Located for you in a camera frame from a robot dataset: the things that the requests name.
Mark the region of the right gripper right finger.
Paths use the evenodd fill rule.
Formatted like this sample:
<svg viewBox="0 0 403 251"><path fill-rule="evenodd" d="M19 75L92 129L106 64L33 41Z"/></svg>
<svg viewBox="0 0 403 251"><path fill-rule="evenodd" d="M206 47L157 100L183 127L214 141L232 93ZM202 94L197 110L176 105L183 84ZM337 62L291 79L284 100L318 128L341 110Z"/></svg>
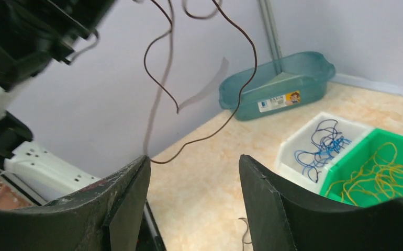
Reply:
<svg viewBox="0 0 403 251"><path fill-rule="evenodd" d="M254 250L403 250L403 198L368 208L313 193L249 155L239 174Z"/></svg>

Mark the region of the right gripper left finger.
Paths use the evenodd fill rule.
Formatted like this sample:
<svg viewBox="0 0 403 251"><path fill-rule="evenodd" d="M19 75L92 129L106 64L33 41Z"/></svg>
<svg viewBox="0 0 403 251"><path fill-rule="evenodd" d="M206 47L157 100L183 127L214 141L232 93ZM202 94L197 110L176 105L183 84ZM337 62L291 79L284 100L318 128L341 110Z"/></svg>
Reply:
<svg viewBox="0 0 403 251"><path fill-rule="evenodd" d="M0 210L0 250L135 250L150 176L141 156L44 206Z"/></svg>

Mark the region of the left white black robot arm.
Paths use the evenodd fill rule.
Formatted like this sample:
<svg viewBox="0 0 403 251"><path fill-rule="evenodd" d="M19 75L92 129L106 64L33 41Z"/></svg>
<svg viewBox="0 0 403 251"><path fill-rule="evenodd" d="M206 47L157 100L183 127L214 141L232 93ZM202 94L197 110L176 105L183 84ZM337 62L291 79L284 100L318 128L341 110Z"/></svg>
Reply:
<svg viewBox="0 0 403 251"><path fill-rule="evenodd" d="M94 49L116 1L0 1L0 185L42 205L103 179L41 146L17 118L42 100L27 88L54 62L71 65Z"/></svg>

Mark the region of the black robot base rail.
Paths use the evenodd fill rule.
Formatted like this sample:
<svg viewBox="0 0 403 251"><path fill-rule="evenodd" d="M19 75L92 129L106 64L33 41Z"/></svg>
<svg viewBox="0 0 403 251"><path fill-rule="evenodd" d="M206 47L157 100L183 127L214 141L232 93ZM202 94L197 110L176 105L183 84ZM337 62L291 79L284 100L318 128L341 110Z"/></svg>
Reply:
<svg viewBox="0 0 403 251"><path fill-rule="evenodd" d="M148 201L143 208L143 216L140 225L136 251L166 251L166 247L156 224Z"/></svg>

